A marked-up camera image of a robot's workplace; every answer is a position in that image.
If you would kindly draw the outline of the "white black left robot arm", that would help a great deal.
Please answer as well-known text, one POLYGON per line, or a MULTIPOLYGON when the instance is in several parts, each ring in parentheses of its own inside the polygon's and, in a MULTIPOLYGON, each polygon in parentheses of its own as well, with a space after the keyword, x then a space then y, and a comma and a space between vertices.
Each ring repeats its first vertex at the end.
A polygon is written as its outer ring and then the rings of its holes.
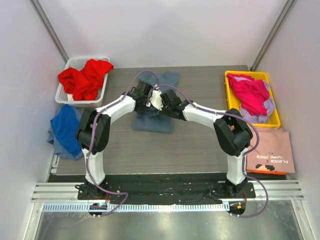
POLYGON ((103 151, 109 142, 111 124, 128 113, 147 110, 147 96, 151 89, 151 84, 140 81, 113 102, 84 109, 75 134, 85 157, 85 183, 80 189, 86 190, 93 198, 100 200, 107 192, 103 151))

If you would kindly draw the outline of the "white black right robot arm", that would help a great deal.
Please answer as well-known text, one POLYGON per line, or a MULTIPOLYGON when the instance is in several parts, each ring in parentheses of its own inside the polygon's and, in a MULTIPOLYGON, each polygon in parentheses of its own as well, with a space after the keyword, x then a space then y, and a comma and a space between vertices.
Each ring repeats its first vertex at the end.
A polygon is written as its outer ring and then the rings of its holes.
POLYGON ((238 110, 215 110, 191 100, 182 101, 173 89, 159 94, 160 113, 207 126, 215 131, 220 148, 227 156, 227 173, 224 188, 233 198, 243 193, 247 184, 246 156, 253 133, 238 110))

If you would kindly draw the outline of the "grey-blue t shirt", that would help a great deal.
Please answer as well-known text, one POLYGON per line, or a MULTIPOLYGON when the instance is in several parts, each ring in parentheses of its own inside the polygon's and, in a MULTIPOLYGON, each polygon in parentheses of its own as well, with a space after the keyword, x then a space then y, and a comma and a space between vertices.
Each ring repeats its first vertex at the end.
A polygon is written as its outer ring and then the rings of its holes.
MULTIPOLYGON (((180 81, 180 74, 177 72, 166 71, 156 75, 160 84, 177 87, 180 81)), ((142 115, 136 114, 132 128, 135 131, 171 134, 174 131, 174 120, 159 114, 156 108, 150 108, 142 115)))

